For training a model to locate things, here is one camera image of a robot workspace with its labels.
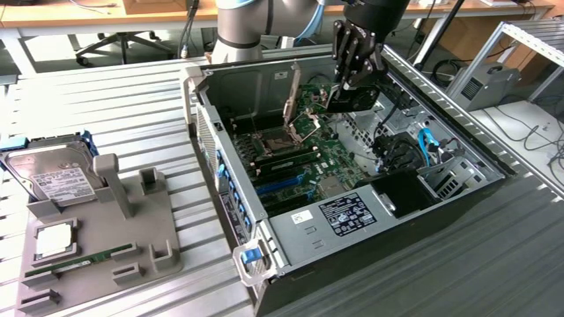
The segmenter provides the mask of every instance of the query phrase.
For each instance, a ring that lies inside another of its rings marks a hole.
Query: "cardboard box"
[[[185,0],[122,0],[128,15],[185,11]]]

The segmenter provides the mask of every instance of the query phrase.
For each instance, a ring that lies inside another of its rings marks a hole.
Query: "blue ram slot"
[[[282,188],[300,185],[301,184],[301,181],[302,181],[304,175],[305,175],[305,173],[302,173],[301,175],[297,175],[296,177],[292,177],[288,180],[284,180],[284,181],[277,182],[277,183],[273,183],[273,184],[270,184],[268,186],[260,187],[256,190],[256,194],[257,195],[264,195],[264,194],[272,193],[272,192],[274,192],[274,191],[277,191],[277,190],[280,190]]]

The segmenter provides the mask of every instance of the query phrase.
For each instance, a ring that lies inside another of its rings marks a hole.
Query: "motherboard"
[[[264,209],[273,217],[349,191],[366,177],[338,140],[338,115],[324,114],[328,85],[302,85],[289,126],[233,133],[232,141]]]

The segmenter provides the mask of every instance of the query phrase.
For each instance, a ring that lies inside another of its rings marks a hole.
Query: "blue latch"
[[[240,255],[240,259],[242,260],[244,264],[249,264],[250,262],[258,261],[261,258],[262,258],[262,253],[260,248],[246,250]]]
[[[246,230],[248,230],[250,228],[250,219],[248,218],[248,216],[245,216],[244,221],[245,221],[245,227],[246,227]]]
[[[0,143],[0,152],[25,149],[28,143],[26,137],[10,137]]]
[[[221,164],[217,169],[217,177],[222,176],[224,171],[225,171],[225,164]]]

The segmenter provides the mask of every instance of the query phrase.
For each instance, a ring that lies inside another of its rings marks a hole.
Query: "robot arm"
[[[380,51],[397,27],[409,0],[217,0],[217,43],[212,63],[261,58],[262,34],[308,37],[325,5],[344,4],[345,21],[333,24],[336,81],[341,90],[385,75]]]
[[[409,0],[349,0],[345,21],[333,24],[333,59],[340,90],[373,83],[386,73],[380,51],[389,32],[397,27]]]

